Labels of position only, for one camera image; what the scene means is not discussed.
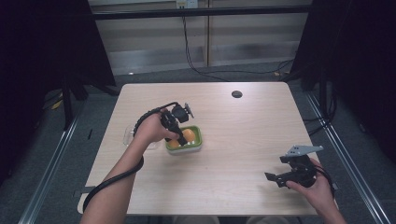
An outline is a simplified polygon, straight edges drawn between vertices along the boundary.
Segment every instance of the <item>electrical outlet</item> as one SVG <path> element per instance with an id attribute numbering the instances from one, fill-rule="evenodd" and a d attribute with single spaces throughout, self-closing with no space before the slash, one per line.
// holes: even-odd
<path id="1" fill-rule="evenodd" d="M 187 0 L 187 8 L 198 8 L 198 0 Z"/>
<path id="2" fill-rule="evenodd" d="M 198 0 L 176 0 L 176 8 L 198 8 Z"/>
<path id="3" fill-rule="evenodd" d="M 187 0 L 176 0 L 176 8 L 187 8 Z"/>

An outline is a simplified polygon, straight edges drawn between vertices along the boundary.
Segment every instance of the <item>orange fruit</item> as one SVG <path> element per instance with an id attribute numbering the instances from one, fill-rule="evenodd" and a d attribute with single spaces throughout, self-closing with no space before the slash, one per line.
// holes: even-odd
<path id="1" fill-rule="evenodd" d="M 168 142 L 168 145 L 171 148 L 175 148 L 175 147 L 178 147 L 180 144 L 178 143 L 178 141 L 176 139 L 172 139 Z"/>
<path id="2" fill-rule="evenodd" d="M 188 142 L 192 142 L 195 140 L 195 133 L 191 129 L 183 130 L 183 136 Z"/>

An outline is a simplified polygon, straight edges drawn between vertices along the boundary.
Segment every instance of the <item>white wall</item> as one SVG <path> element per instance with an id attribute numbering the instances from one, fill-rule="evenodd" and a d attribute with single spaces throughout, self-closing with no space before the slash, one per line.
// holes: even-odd
<path id="1" fill-rule="evenodd" d="M 176 1 L 163 0 L 89 2 L 93 13 L 176 8 Z M 199 0 L 199 7 L 267 7 L 310 3 L 311 0 Z M 194 66 L 200 67 L 293 58 L 304 29 L 306 13 L 186 19 L 191 57 Z M 181 18 L 98 21 L 97 26 L 115 75 L 188 67 Z"/>

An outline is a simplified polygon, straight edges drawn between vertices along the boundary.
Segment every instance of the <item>metal rail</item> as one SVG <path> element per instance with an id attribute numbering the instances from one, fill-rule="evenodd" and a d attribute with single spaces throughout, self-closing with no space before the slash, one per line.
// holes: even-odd
<path id="1" fill-rule="evenodd" d="M 306 96 L 317 117 L 323 118 L 320 112 L 320 106 L 317 98 L 312 93 L 308 93 Z M 375 222 L 378 224 L 390 224 L 391 222 L 387 214 L 385 213 L 384 208 L 382 207 L 381 203 L 379 202 L 373 191 L 370 189 L 369 185 L 359 171 L 357 165 L 350 157 L 347 148 L 344 146 L 334 127 L 331 124 L 325 125 L 324 119 L 320 119 L 319 121 L 320 124 L 324 126 L 323 129 L 325 130 L 327 136 L 332 142 L 332 145 L 334 146 L 338 157 L 344 164 L 346 171 L 352 179 L 352 182 L 355 184 L 355 187 L 361 195 L 361 198 L 366 203 L 366 206 L 372 214 Z"/>
<path id="2" fill-rule="evenodd" d="M 73 136 L 73 132 L 77 127 L 78 124 L 78 118 L 79 115 L 81 114 L 82 108 L 84 106 L 85 102 L 82 103 L 82 105 L 79 107 L 78 112 L 73 119 L 72 123 L 70 124 L 70 127 L 64 131 L 62 134 L 61 140 L 58 143 L 58 146 L 55 149 L 55 152 L 53 153 L 53 156 L 51 160 L 49 161 L 49 165 L 47 167 L 46 172 L 43 174 L 43 177 L 40 180 L 40 183 L 38 184 L 37 188 L 35 189 L 35 193 L 33 194 L 30 202 L 26 206 L 25 210 L 23 211 L 23 214 L 21 216 L 21 219 L 19 221 L 19 224 L 33 224 L 35 223 L 35 219 L 37 218 L 37 215 L 41 209 L 41 206 L 43 205 L 44 200 L 46 199 L 47 193 L 50 189 L 50 183 L 55 177 L 56 171 L 59 167 L 59 164 L 61 163 L 62 157 L 64 155 L 64 152 L 66 151 L 67 145 Z"/>
<path id="3" fill-rule="evenodd" d="M 330 10 L 328 6 L 283 6 L 283 7 L 206 7 L 206 8 L 183 8 L 183 9 L 161 9 L 145 11 L 115 11 L 95 12 L 92 14 L 73 15 L 42 15 L 44 18 L 62 18 L 67 20 L 125 20 L 144 18 L 167 18 L 167 17 L 199 17 L 199 16 L 230 16 L 230 15 L 254 15 L 254 14 L 287 14 L 306 13 Z"/>

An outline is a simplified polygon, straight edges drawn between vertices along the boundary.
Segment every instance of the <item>human arm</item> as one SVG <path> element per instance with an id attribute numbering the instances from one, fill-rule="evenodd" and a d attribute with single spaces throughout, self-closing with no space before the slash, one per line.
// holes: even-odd
<path id="1" fill-rule="evenodd" d="M 311 159 L 314 165 L 321 167 L 320 163 Z M 325 224 L 343 224 L 347 223 L 335 204 L 329 181 L 326 177 L 317 173 L 317 180 L 310 188 L 297 184 L 293 181 L 286 182 L 286 185 L 303 194 L 308 202 L 317 210 L 318 215 L 324 219 Z"/>
<path id="2" fill-rule="evenodd" d="M 177 139 L 178 134 L 167 131 L 160 122 L 161 113 L 153 114 L 143 120 L 134 140 L 108 173 L 104 181 L 135 167 L 152 142 L 163 138 Z M 80 223 L 123 223 L 131 199 L 135 174 L 100 190 L 90 201 Z"/>

